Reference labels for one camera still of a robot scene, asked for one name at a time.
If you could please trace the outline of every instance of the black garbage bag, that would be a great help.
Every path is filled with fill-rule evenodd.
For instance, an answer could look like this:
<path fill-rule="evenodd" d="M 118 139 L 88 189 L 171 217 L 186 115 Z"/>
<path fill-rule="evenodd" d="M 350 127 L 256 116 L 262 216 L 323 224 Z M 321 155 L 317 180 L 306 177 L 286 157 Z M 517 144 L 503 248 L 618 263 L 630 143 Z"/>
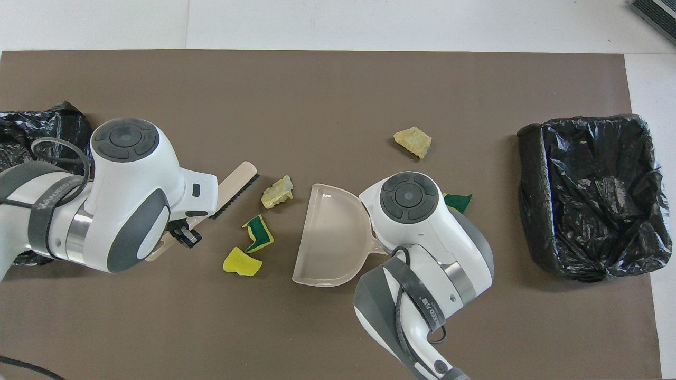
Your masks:
<path fill-rule="evenodd" d="M 63 101 L 50 110 L 34 112 L 0 112 L 0 172 L 37 158 L 30 144 L 40 137 L 58 137 L 75 144 L 91 160 L 89 138 L 92 129 L 85 115 L 72 104 Z M 36 146 L 39 153 L 56 158 L 77 158 L 70 149 L 56 144 Z M 73 174 L 84 174 L 82 164 L 59 163 Z M 20 254 L 14 265 L 42 265 L 52 259 L 31 251 Z"/>
<path fill-rule="evenodd" d="M 537 265 L 596 282 L 667 264 L 669 207 L 638 115 L 555 119 L 517 135 L 521 221 Z"/>

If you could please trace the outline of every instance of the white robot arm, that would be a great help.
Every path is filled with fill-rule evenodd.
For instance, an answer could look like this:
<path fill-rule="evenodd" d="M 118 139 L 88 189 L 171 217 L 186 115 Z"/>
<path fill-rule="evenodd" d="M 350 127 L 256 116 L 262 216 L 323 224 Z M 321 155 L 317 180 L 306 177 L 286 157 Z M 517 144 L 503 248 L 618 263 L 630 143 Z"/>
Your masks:
<path fill-rule="evenodd" d="M 395 174 L 359 198 L 393 256 L 357 284 L 354 308 L 362 326 L 417 379 L 468 379 L 427 336 L 491 286 L 488 242 L 446 207 L 437 184 L 422 173 Z"/>
<path fill-rule="evenodd" d="M 125 270 L 153 251 L 173 220 L 169 229 L 182 243 L 199 241 L 185 218 L 217 211 L 215 176 L 181 168 L 164 133 L 144 120 L 106 122 L 90 144 L 93 182 L 40 161 L 0 173 L 0 279 L 27 250 Z"/>

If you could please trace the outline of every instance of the black cable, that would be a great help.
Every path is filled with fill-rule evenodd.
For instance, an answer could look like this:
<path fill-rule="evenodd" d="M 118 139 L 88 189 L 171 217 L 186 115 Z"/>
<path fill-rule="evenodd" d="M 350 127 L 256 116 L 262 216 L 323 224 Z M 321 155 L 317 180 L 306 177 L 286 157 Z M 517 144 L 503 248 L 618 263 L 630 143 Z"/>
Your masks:
<path fill-rule="evenodd" d="M 33 207 L 32 204 L 27 204 L 25 202 L 21 201 L 15 201 L 12 199 L 7 199 L 7 198 L 0 198 L 0 204 L 6 204 L 9 206 L 16 206 L 16 207 L 21 207 L 21 208 L 31 208 Z"/>
<path fill-rule="evenodd" d="M 44 154 L 38 153 L 35 151 L 35 146 L 41 143 L 57 143 L 59 145 L 63 145 L 70 150 L 74 151 L 77 155 L 78 158 L 56 158 L 56 157 L 51 157 L 51 156 L 46 156 Z M 74 193 L 70 194 L 69 196 L 61 199 L 56 203 L 55 207 L 62 206 L 73 199 L 75 199 L 80 193 L 82 193 L 83 190 L 85 190 L 85 186 L 87 185 L 87 181 L 89 181 L 89 160 L 87 159 L 87 156 L 85 153 L 80 150 L 77 146 L 67 142 L 66 140 L 63 139 L 58 139 L 57 137 L 41 137 L 40 139 L 37 139 L 33 141 L 30 144 L 30 150 L 35 154 L 36 156 L 44 159 L 44 160 L 51 160 L 51 161 L 56 161 L 56 162 L 81 162 L 82 166 L 84 166 L 84 175 L 82 176 L 82 183 L 80 186 L 75 190 Z"/>
<path fill-rule="evenodd" d="M 63 377 L 60 377 L 59 375 L 55 374 L 54 372 L 44 369 L 41 366 L 37 366 L 35 364 L 27 363 L 27 362 L 22 362 L 21 360 L 16 360 L 12 358 L 8 358 L 7 356 L 2 356 L 0 355 L 0 362 L 13 365 L 13 366 L 19 366 L 21 368 L 25 369 L 30 369 L 31 371 L 35 371 L 37 373 L 40 373 L 44 376 L 49 377 L 50 379 L 53 380 L 65 380 Z"/>

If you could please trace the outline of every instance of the yellow-green sponge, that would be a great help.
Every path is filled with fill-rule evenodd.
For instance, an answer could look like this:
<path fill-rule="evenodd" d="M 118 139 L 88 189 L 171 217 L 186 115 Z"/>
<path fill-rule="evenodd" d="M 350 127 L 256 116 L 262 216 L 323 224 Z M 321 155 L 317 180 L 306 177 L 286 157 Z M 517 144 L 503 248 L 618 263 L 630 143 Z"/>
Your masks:
<path fill-rule="evenodd" d="M 261 265 L 263 265 L 263 261 L 251 258 L 238 247 L 234 247 L 223 262 L 223 270 L 237 272 L 240 276 L 253 276 L 258 272 Z"/>
<path fill-rule="evenodd" d="M 253 240 L 253 244 L 244 250 L 244 252 L 250 254 L 274 243 L 274 237 L 272 237 L 270 230 L 268 230 L 268 226 L 265 225 L 262 215 L 254 216 L 247 224 L 242 226 L 242 228 L 244 227 L 249 229 L 249 237 Z"/>

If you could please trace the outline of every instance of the foam chunk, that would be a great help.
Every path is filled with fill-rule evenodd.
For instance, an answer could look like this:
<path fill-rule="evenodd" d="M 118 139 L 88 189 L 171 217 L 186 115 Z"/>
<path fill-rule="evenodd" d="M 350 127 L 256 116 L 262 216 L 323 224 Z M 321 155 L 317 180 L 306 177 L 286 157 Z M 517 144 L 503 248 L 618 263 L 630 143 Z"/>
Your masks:
<path fill-rule="evenodd" d="M 240 276 L 253 276 L 263 265 L 263 261 L 249 257 L 238 247 L 234 247 L 223 262 L 223 270 L 226 272 L 237 272 Z"/>
<path fill-rule="evenodd" d="M 273 208 L 287 199 L 293 199 L 292 189 L 291 177 L 285 175 L 281 180 L 263 191 L 263 197 L 260 201 L 263 202 L 263 207 Z"/>
<path fill-rule="evenodd" d="M 268 230 L 268 226 L 265 225 L 262 215 L 254 216 L 247 224 L 242 226 L 242 228 L 244 227 L 247 227 L 249 230 L 249 237 L 253 240 L 253 244 L 244 250 L 245 253 L 250 254 L 256 252 L 261 248 L 274 243 L 274 237 L 272 237 L 270 230 Z"/>
<path fill-rule="evenodd" d="M 394 134 L 394 141 L 421 159 L 427 154 L 432 138 L 415 126 Z"/>

